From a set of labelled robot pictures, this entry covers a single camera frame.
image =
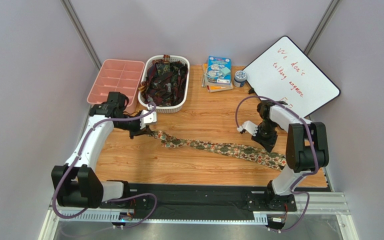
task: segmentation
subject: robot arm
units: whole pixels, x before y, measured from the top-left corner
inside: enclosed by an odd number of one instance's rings
[[[258,104],[257,111],[263,120],[262,123],[256,125],[246,121],[238,127],[239,132],[249,132],[252,135],[251,139],[261,144],[268,152],[272,151],[278,138],[275,131],[277,125],[288,133],[285,151],[287,165],[267,186],[266,204],[270,209],[276,210],[282,208],[284,201],[287,201],[288,196],[292,194],[291,186],[294,183],[298,185],[304,179],[305,173],[315,170],[315,161],[311,148],[305,145],[305,141],[308,140],[305,127],[297,117],[267,100],[262,100]],[[311,132],[318,167],[325,167],[329,162],[325,125],[322,122],[311,122],[307,119],[305,122]]]
[[[94,127],[98,122],[109,118],[132,118],[133,116],[124,114],[127,104],[128,98],[124,94],[110,92],[106,102],[96,104],[90,109],[87,128],[78,146],[63,166],[54,166],[51,172],[53,186],[56,189],[63,174],[78,157],[78,161],[69,172],[68,177],[63,181],[62,187],[57,194],[57,202],[60,206],[98,208],[102,202],[110,199],[119,199],[129,193],[128,187],[126,186],[128,184],[127,182],[100,182],[95,174],[96,163],[105,144],[105,140],[114,128],[128,130],[130,132],[130,138],[132,139],[134,136],[150,134],[149,125],[157,122],[157,113],[153,112],[141,119],[128,122],[105,121]],[[142,110],[134,117],[147,113],[148,111]],[[90,131],[82,153],[79,155],[81,144],[83,144],[90,129],[94,130]]]

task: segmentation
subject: wooden table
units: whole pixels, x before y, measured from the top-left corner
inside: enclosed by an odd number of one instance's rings
[[[244,67],[234,66],[233,72]],[[214,143],[238,143],[261,146],[251,135],[237,132],[235,109],[248,96],[250,87],[208,93],[201,87],[201,66],[191,66],[186,102],[177,113],[158,113],[152,130],[163,130],[181,139]],[[259,100],[249,99],[239,109],[238,121],[262,121],[257,113]],[[138,110],[144,109],[139,103]],[[274,152],[285,154],[287,134],[278,129]],[[146,135],[129,138],[129,132],[114,129],[107,138],[97,162],[96,174],[101,181],[125,180],[149,184],[200,184],[266,186],[280,172],[260,164],[234,157],[193,149],[188,146],[165,148],[161,142]],[[306,187],[326,187],[322,170],[307,177]]]

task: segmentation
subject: plastic basket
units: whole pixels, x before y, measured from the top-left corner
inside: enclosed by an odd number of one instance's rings
[[[143,76],[141,77],[141,81],[144,82],[146,81],[146,77],[148,75],[148,69],[151,67],[152,65],[152,61],[154,60],[158,60],[158,59],[164,59],[164,55],[157,55],[157,56],[153,56],[151,58],[149,58],[149,60],[146,62],[146,66],[145,66],[145,72],[143,74]],[[183,104],[185,104],[186,102],[186,97],[188,96],[188,87],[189,87],[189,73],[191,72],[191,65],[189,64],[189,61],[182,57],[182,56],[174,56],[174,55],[170,55],[170,62],[177,62],[177,61],[180,61],[181,63],[183,64],[186,64],[187,65],[187,76],[186,76],[186,86],[185,86],[185,89],[184,89],[184,97],[183,97],[183,100],[181,101],[180,104],[178,105],[175,105],[175,106],[157,106],[156,107],[156,112],[157,113],[163,113],[163,114],[172,114],[172,113],[177,113],[178,111],[180,111],[183,107]],[[142,94],[138,94],[138,101],[141,105],[147,107],[146,103],[145,103],[145,100],[143,99],[142,97]]]
[[[134,112],[144,67],[145,63],[142,61],[105,60],[88,94],[87,102],[92,105],[101,104],[108,99],[109,92],[120,92],[129,100],[125,111]]]

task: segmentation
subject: book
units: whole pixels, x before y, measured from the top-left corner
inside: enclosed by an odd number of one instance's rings
[[[202,71],[205,73],[206,70],[207,70],[207,67],[208,67],[208,64],[207,63],[204,63],[202,65]],[[232,82],[230,83],[229,86],[210,86],[210,85],[206,85],[206,74],[203,74],[202,75],[202,86],[203,87],[206,87],[207,88],[207,91],[209,93],[215,93],[215,92],[220,92],[220,91],[226,91],[226,90],[231,90],[231,89],[234,89],[234,86],[232,84]]]
[[[207,65],[204,71],[206,86],[229,87],[232,85],[232,66],[229,58],[209,56]]]

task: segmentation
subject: pink ice cube tray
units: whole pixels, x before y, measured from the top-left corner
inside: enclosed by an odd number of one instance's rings
[[[109,92],[120,92],[129,100],[125,111],[133,113],[138,103],[138,87],[144,68],[142,61],[107,59],[94,81],[87,102],[101,104],[107,100]]]

